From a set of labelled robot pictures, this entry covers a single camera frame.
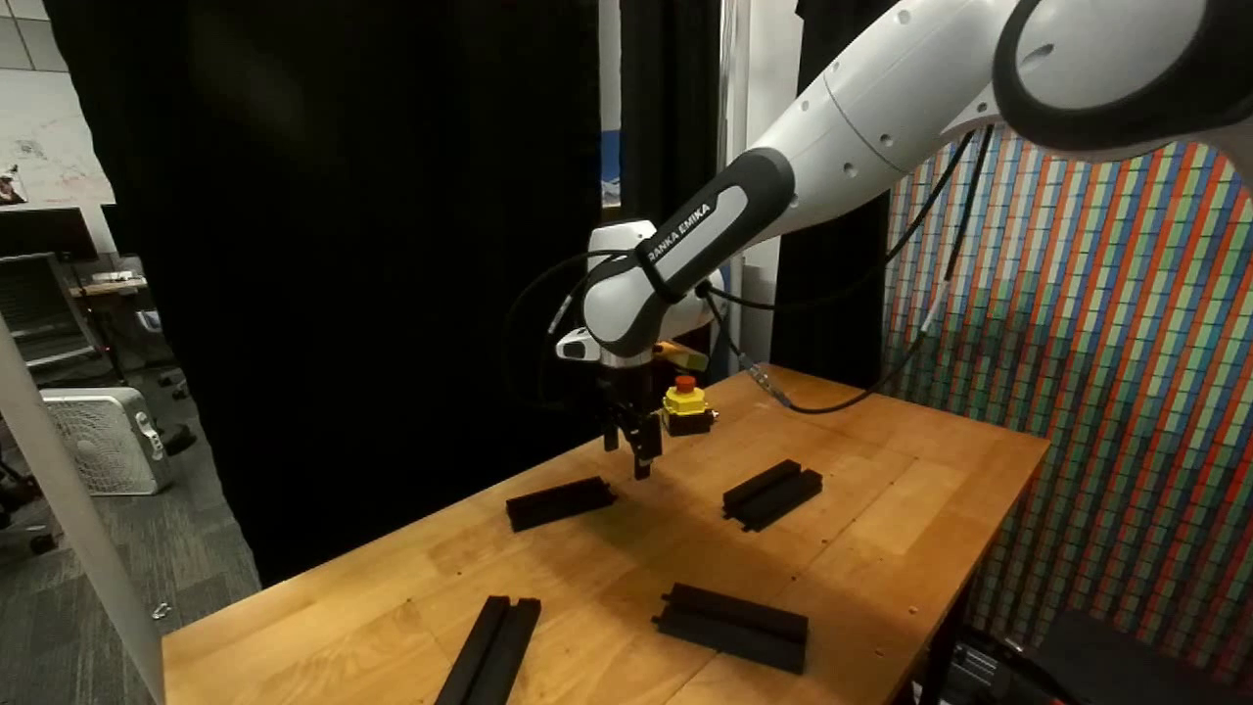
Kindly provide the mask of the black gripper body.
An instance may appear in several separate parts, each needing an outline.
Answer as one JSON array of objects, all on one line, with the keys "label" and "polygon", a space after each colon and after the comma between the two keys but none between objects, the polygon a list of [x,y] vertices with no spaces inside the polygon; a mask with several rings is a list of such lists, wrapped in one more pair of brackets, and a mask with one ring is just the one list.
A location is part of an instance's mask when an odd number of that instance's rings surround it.
[{"label": "black gripper body", "polygon": [[637,428],[657,406],[654,367],[609,367],[598,389],[621,428]]}]

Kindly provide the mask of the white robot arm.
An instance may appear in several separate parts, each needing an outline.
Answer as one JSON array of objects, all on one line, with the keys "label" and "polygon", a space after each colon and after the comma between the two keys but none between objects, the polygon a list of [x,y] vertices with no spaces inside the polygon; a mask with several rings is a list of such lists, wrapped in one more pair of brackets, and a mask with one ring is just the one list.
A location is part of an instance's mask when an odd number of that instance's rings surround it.
[{"label": "white robot arm", "polygon": [[609,436],[661,456],[648,367],[714,320],[701,291],[731,255],[879,199],[977,126],[1077,160],[1205,141],[1251,167],[1253,0],[893,0],[670,221],[589,237],[555,353],[609,372]]}]

